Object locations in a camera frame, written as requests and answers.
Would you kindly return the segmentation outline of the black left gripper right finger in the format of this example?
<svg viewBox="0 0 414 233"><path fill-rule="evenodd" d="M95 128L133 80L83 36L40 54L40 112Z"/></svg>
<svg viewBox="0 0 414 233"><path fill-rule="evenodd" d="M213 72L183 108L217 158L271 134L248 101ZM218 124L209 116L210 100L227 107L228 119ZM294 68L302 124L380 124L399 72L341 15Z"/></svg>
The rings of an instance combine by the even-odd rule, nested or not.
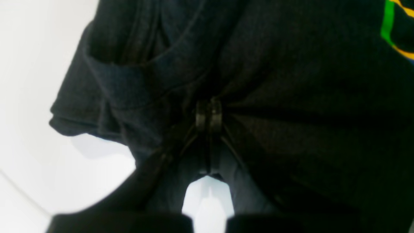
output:
<svg viewBox="0 0 414 233"><path fill-rule="evenodd" d="M266 108L232 109L209 100L209 170L229 184L235 206L226 232L324 232L324 198L303 181L319 174L317 158L266 152L236 115L277 117Z"/></svg>

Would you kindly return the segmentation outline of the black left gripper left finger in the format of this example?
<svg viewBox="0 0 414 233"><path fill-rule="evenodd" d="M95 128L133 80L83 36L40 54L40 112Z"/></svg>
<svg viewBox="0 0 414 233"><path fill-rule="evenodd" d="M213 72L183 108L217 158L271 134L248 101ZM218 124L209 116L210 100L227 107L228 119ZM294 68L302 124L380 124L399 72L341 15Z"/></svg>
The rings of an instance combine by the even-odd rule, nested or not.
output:
<svg viewBox="0 0 414 233"><path fill-rule="evenodd" d="M54 216L47 232L193 233L193 221L181 210L189 184L209 170L198 151L208 112L209 103L199 101L120 187L83 211Z"/></svg>

